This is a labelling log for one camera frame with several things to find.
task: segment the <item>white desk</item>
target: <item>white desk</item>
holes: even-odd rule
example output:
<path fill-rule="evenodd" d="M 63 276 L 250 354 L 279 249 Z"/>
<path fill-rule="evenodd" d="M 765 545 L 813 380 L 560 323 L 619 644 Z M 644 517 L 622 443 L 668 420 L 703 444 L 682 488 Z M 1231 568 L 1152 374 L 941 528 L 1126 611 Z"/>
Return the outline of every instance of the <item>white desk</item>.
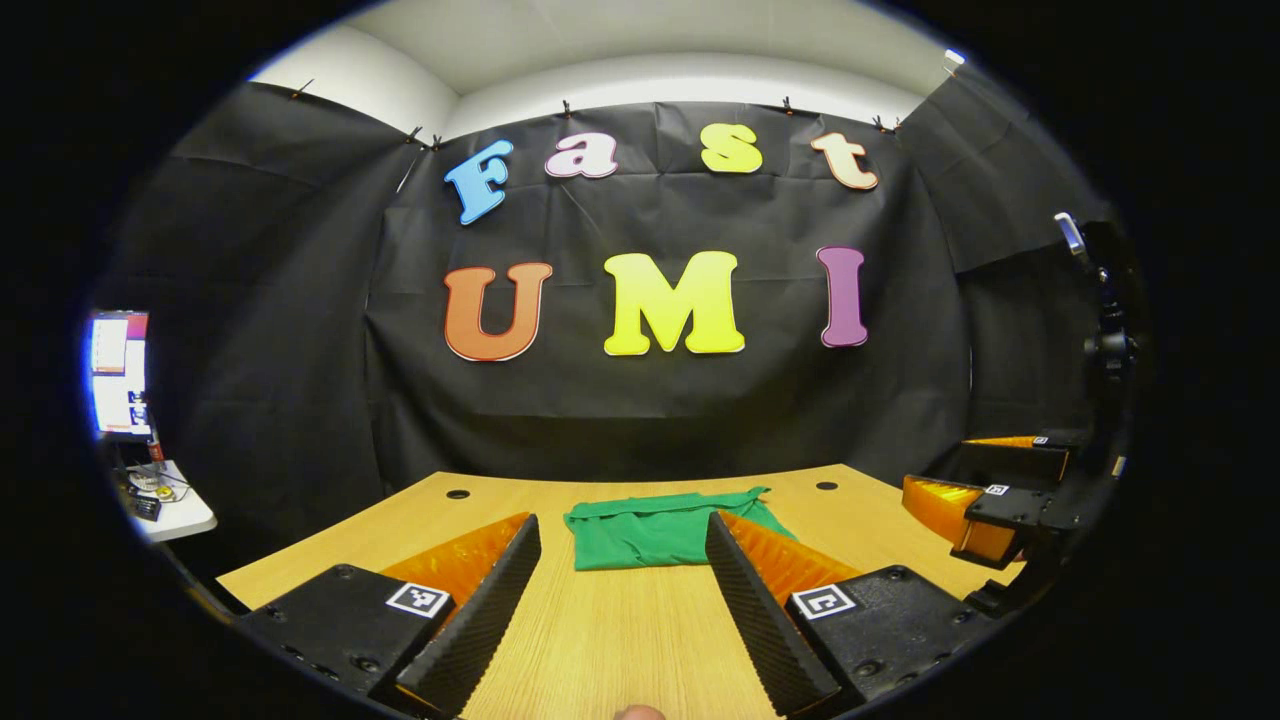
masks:
<path fill-rule="evenodd" d="M 137 465 L 129 468 L 129 471 L 148 474 L 148 469 Z M 163 471 L 187 483 L 187 487 L 180 484 L 172 486 L 174 493 L 182 496 L 182 500 L 177 502 L 161 502 L 160 515 L 155 521 L 131 515 L 138 530 L 151 542 L 165 542 L 216 528 L 218 518 L 214 518 L 214 511 L 205 505 L 196 488 L 191 487 L 191 482 L 183 477 L 178 465 L 173 460 L 165 460 Z M 166 479 L 161 477 L 160 482 L 166 483 Z M 183 491 L 187 492 L 186 496 L 182 495 Z M 156 496 L 156 493 L 147 491 L 140 491 L 138 495 L 142 497 Z"/>

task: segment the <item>white wall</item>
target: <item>white wall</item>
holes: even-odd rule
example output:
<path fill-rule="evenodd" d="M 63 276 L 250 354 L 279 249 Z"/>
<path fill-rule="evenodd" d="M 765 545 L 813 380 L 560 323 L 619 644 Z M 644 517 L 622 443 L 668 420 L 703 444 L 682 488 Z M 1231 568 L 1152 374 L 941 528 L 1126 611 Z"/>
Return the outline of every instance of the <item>white wall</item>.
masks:
<path fill-rule="evenodd" d="M 420 140 L 431 141 L 448 122 L 458 94 L 408 55 L 346 26 L 302 41 L 251 79 L 298 88 L 360 110 L 406 133 L 422 126 Z"/>
<path fill-rule="evenodd" d="M 462 97 L 445 138 L 563 111 L 625 102 L 703 100 L 791 106 L 892 126 L 924 99 L 891 85 L 840 70 L 755 55 L 678 53 L 613 58 L 525 76 Z"/>

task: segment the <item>blue letter f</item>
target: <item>blue letter f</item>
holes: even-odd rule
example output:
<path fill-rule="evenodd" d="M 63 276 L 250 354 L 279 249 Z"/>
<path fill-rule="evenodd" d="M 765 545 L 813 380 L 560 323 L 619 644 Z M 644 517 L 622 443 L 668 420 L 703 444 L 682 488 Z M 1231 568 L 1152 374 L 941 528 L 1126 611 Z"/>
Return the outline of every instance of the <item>blue letter f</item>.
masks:
<path fill-rule="evenodd" d="M 462 199 L 463 225 L 470 225 L 480 215 L 497 208 L 506 197 L 503 191 L 489 187 L 489 183 L 507 182 L 507 164 L 499 156 L 512 150 L 515 146 L 511 141 L 499 140 L 444 176 L 445 182 L 452 182 L 458 197 Z"/>

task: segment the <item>orange letter u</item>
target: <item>orange letter u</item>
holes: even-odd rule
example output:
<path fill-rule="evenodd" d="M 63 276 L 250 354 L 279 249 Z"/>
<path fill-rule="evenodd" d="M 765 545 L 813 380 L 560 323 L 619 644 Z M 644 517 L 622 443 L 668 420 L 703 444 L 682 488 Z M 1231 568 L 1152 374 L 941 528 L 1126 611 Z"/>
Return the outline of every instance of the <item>orange letter u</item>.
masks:
<path fill-rule="evenodd" d="M 480 328 L 480 310 L 484 307 L 484 288 L 495 277 L 489 268 L 461 268 L 444 275 L 444 284 L 449 288 L 444 342 L 466 360 L 511 360 L 529 350 L 538 337 L 543 281 L 552 277 L 552 266 L 547 263 L 521 263 L 507 270 L 507 277 L 516 283 L 516 309 L 507 332 L 489 334 Z"/>

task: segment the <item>ceiling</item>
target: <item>ceiling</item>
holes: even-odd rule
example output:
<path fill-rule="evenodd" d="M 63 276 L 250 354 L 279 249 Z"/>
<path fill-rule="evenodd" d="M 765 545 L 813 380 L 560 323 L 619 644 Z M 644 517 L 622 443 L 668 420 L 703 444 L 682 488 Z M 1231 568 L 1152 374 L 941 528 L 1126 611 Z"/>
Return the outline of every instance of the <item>ceiling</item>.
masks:
<path fill-rule="evenodd" d="M 854 0 L 392 0 L 347 24 L 460 95 L 625 55 L 735 53 L 867 76 L 916 95 L 946 77 L 945 45 Z"/>

